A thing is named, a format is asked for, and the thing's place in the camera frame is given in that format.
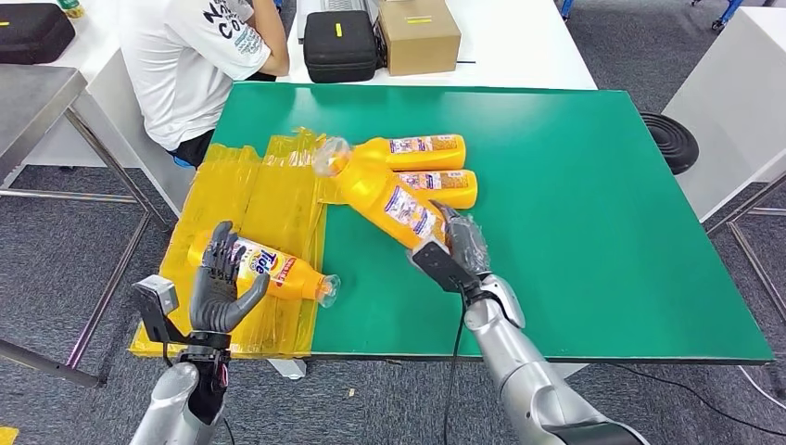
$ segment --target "bottle cap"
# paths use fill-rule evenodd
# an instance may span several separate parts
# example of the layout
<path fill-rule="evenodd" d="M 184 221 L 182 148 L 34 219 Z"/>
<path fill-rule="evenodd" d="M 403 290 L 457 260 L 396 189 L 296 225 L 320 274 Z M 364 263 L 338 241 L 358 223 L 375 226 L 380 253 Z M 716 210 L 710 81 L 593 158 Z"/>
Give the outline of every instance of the bottle cap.
<path fill-rule="evenodd" d="M 316 297 L 323 308 L 333 306 L 333 303 L 336 302 L 336 294 L 339 287 L 341 287 L 341 280 L 338 278 L 338 275 L 326 275 L 322 279 Z"/>
<path fill-rule="evenodd" d="M 349 162 L 352 146 L 342 137 L 329 137 L 314 153 L 314 172 L 317 176 L 336 176 Z"/>

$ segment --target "white t-shirt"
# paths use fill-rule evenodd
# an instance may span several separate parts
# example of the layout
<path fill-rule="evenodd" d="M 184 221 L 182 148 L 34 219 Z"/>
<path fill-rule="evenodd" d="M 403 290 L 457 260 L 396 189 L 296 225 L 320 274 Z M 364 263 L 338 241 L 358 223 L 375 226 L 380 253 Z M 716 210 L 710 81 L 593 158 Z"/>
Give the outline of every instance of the white t-shirt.
<path fill-rule="evenodd" d="M 150 137 L 167 150 L 212 130 L 232 80 L 270 48 L 244 0 L 122 0 L 120 48 Z"/>

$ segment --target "bottle label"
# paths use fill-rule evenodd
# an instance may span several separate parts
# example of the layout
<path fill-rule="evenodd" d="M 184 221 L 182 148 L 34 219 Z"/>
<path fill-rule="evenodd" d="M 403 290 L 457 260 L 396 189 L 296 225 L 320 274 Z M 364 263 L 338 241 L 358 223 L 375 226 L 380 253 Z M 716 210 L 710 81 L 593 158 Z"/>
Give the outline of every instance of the bottle label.
<path fill-rule="evenodd" d="M 399 178 L 415 190 L 463 188 L 469 185 L 464 172 L 399 173 Z"/>
<path fill-rule="evenodd" d="M 57 0 L 60 3 L 60 7 L 63 9 L 73 9 L 79 6 L 79 0 Z"/>
<path fill-rule="evenodd" d="M 246 253 L 243 254 L 243 258 L 240 261 L 241 273 L 248 271 L 254 276 L 260 273 L 267 273 L 271 276 L 272 281 L 281 287 L 286 276 L 289 275 L 292 265 L 295 263 L 295 257 L 284 255 L 277 250 L 265 248 L 246 239 L 237 240 L 232 254 L 237 253 L 241 246 L 246 247 Z"/>
<path fill-rule="evenodd" d="M 390 139 L 390 153 L 393 154 L 412 153 L 415 151 L 450 150 L 456 147 L 456 139 L 450 134 Z"/>
<path fill-rule="evenodd" d="M 421 238 L 431 235 L 437 224 L 442 221 L 434 212 L 422 206 L 417 199 L 398 186 L 385 205 L 385 213 L 411 228 Z"/>

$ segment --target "yellow object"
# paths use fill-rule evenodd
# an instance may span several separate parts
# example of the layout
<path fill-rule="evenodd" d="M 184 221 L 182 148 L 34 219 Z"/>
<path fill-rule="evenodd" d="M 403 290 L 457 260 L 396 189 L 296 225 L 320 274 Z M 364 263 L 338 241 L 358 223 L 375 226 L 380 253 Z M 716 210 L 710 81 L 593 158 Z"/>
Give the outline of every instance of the yellow object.
<path fill-rule="evenodd" d="M 0 445 L 11 445 L 17 438 L 19 430 L 10 426 L 0 426 Z"/>
<path fill-rule="evenodd" d="M 205 231 L 194 238 L 188 250 L 192 265 L 198 267 L 202 263 L 211 235 L 211 231 Z M 245 247 L 246 252 L 240 261 L 238 287 L 250 288 L 260 273 L 268 273 L 271 282 L 267 295 L 279 299 L 315 299 L 326 308 L 336 300 L 341 283 L 337 275 L 322 275 L 303 260 L 239 237 L 233 249 L 237 251 L 240 247 Z"/>
<path fill-rule="evenodd" d="M 71 9 L 65 9 L 63 12 L 66 13 L 66 16 L 69 19 L 79 19 L 84 16 L 84 7 L 82 5 L 72 7 Z"/>
<path fill-rule="evenodd" d="M 454 209 L 470 209 L 477 200 L 477 178 L 468 170 L 399 172 L 397 175 L 421 197 Z"/>
<path fill-rule="evenodd" d="M 317 202 L 317 178 L 311 167 L 316 140 L 305 130 L 294 137 L 273 136 L 264 158 L 251 146 L 210 146 L 158 271 L 177 289 L 180 307 L 170 319 L 181 332 L 191 330 L 188 304 L 197 269 L 188 251 L 198 234 L 218 222 L 232 221 L 240 236 L 292 254 L 316 271 L 322 269 L 325 211 Z M 248 290 L 244 285 L 239 283 L 239 295 Z M 316 311 L 313 299 L 265 297 L 232 332 L 233 358 L 309 355 Z M 169 345 L 169 354 L 181 348 Z M 161 345 L 151 342 L 140 325 L 129 350 L 155 357 Z"/>
<path fill-rule="evenodd" d="M 430 236 L 445 242 L 439 209 L 385 163 L 355 157 L 346 140 L 328 139 L 316 153 L 314 170 L 330 177 L 353 209 L 405 247 L 415 248 Z"/>
<path fill-rule="evenodd" d="M 466 144 L 458 134 L 384 139 L 375 137 L 355 146 L 352 156 L 385 162 L 395 172 L 459 170 Z"/>

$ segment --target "black shorts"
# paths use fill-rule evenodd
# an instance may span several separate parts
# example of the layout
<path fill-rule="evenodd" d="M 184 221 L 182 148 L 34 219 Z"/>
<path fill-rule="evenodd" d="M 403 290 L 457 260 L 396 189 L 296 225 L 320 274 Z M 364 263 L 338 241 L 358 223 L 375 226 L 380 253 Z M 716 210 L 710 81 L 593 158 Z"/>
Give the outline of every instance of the black shorts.
<path fill-rule="evenodd" d="M 275 76 L 255 72 L 247 80 L 256 82 L 275 82 Z M 202 164 L 202 160 L 205 158 L 205 153 L 208 152 L 210 140 L 213 138 L 213 132 L 213 130 L 210 130 L 194 139 L 189 139 L 180 143 L 180 145 L 171 152 L 172 155 L 188 162 L 194 167 L 199 167 L 199 165 Z"/>

